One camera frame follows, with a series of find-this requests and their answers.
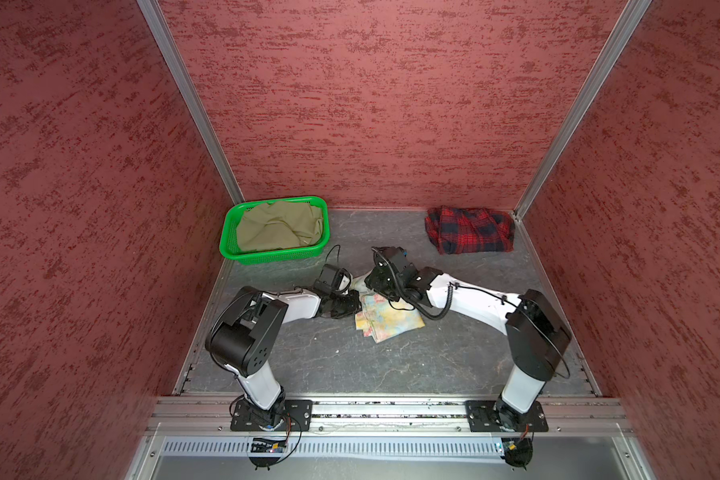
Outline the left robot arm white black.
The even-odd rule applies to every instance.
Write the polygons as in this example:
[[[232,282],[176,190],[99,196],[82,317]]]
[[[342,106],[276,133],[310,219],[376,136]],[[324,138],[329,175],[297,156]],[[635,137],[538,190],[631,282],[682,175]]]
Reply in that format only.
[[[269,363],[279,332],[285,324],[321,313],[345,318],[361,310],[359,292],[354,289],[323,298],[308,289],[271,293],[251,286],[241,288],[204,342],[211,360],[233,374],[242,388],[242,394],[229,405],[230,429],[308,431],[313,402],[287,399]]]

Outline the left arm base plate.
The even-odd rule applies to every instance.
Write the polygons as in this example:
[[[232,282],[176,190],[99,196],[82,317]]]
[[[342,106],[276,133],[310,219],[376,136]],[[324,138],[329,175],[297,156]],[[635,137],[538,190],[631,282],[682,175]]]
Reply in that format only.
[[[230,430],[233,432],[308,431],[312,417],[311,400],[276,401],[269,410],[261,409],[246,399],[230,406]]]

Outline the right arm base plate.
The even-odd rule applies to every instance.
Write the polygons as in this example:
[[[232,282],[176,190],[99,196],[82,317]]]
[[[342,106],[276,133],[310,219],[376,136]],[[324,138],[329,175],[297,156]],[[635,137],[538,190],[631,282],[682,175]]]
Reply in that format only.
[[[468,400],[466,419],[473,433],[546,433],[549,426],[540,402],[520,413],[503,400]]]

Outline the pastel floral skirt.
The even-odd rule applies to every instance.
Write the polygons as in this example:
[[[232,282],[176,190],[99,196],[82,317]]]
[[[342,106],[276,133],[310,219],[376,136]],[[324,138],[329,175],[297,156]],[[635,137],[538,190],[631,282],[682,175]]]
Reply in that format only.
[[[371,290],[367,274],[355,279],[352,288],[358,291],[361,310],[355,314],[355,328],[365,337],[381,343],[403,333],[425,327],[420,313],[405,301],[391,301]]]

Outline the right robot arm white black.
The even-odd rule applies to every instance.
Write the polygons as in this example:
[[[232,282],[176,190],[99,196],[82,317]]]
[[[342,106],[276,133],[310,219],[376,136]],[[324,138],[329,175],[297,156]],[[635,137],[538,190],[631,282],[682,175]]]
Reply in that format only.
[[[549,430],[538,400],[545,385],[565,369],[572,334],[546,296],[533,289],[522,294],[489,290],[436,268],[417,269],[400,247],[374,247],[375,266],[365,280],[370,290],[390,301],[404,301],[431,321],[456,312],[504,335],[513,367],[496,400],[468,400],[472,432],[529,434]]]

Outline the red plaid skirt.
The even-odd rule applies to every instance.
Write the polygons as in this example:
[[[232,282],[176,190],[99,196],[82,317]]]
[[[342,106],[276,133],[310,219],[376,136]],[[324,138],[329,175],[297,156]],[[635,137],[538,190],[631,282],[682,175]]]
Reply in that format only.
[[[512,252],[515,224],[502,211],[436,207],[427,210],[425,230],[441,255]]]

